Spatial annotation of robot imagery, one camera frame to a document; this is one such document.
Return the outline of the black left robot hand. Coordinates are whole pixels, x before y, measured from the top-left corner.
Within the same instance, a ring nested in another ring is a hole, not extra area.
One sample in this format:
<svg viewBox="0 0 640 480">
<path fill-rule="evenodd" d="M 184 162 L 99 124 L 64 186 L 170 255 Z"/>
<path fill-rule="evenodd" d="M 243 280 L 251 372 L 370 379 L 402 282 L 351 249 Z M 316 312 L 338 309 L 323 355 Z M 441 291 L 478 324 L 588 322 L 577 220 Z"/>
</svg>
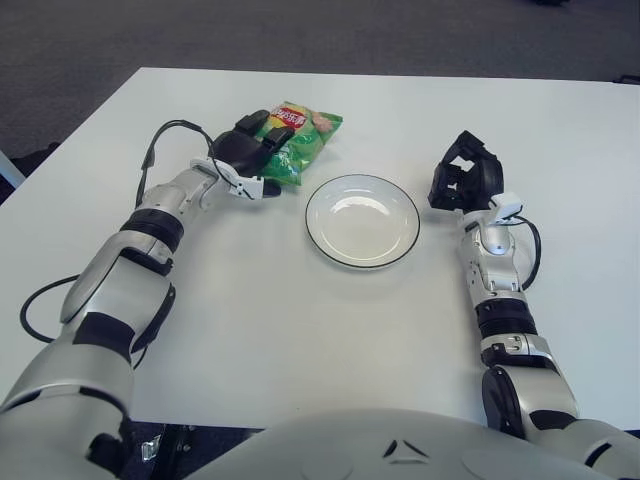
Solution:
<svg viewBox="0 0 640 480">
<path fill-rule="evenodd" d="M 209 150 L 214 167 L 234 196 L 259 200 L 281 194 L 279 184 L 266 180 L 261 172 L 271 157 L 293 137 L 295 130 L 287 125 L 273 127 L 259 140 L 256 135 L 269 117 L 267 110 L 245 115 L 232 130 L 220 134 L 211 143 Z"/>
</svg>

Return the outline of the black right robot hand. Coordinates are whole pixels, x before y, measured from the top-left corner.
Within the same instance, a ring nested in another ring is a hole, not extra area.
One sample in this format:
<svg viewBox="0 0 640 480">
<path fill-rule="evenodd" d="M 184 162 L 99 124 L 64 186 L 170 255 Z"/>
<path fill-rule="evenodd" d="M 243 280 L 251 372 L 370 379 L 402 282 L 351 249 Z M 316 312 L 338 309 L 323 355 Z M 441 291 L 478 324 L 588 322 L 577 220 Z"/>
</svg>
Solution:
<svg viewBox="0 0 640 480">
<path fill-rule="evenodd" d="M 491 198 L 503 192 L 500 161 L 464 130 L 436 166 L 427 199 L 434 209 L 469 213 L 488 210 Z"/>
</svg>

